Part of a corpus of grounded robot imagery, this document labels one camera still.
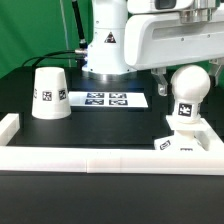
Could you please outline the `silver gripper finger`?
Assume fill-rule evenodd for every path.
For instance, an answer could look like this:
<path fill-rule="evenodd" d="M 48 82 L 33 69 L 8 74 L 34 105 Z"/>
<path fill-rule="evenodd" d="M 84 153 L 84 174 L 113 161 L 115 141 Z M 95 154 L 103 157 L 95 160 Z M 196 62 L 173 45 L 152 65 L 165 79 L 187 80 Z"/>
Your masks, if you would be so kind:
<path fill-rule="evenodd" d="M 166 68 L 153 68 L 151 70 L 153 77 L 158 85 L 158 94 L 160 96 L 166 96 L 168 93 L 168 83 L 164 75 L 166 74 Z"/>
<path fill-rule="evenodd" d="M 219 77 L 224 70 L 224 58 L 212 59 L 209 63 L 211 64 L 209 75 L 213 78 L 213 84 L 217 86 Z"/>

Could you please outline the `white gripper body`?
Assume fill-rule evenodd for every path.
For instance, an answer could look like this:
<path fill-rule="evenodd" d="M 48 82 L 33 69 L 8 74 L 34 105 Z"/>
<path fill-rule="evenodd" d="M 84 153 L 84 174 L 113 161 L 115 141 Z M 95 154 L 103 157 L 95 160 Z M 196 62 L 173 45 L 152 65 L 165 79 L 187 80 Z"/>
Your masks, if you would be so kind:
<path fill-rule="evenodd" d="M 134 15 L 126 23 L 124 58 L 146 70 L 224 57 L 224 7 L 212 20 L 183 24 L 178 12 Z"/>

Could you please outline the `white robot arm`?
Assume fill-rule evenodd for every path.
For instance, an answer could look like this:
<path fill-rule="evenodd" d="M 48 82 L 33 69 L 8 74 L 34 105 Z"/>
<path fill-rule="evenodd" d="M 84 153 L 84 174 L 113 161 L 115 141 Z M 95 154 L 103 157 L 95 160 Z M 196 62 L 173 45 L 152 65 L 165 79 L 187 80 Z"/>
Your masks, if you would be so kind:
<path fill-rule="evenodd" d="M 92 0 L 85 75 L 117 80 L 149 69 L 165 96 L 169 66 L 208 61 L 224 71 L 224 0 Z"/>

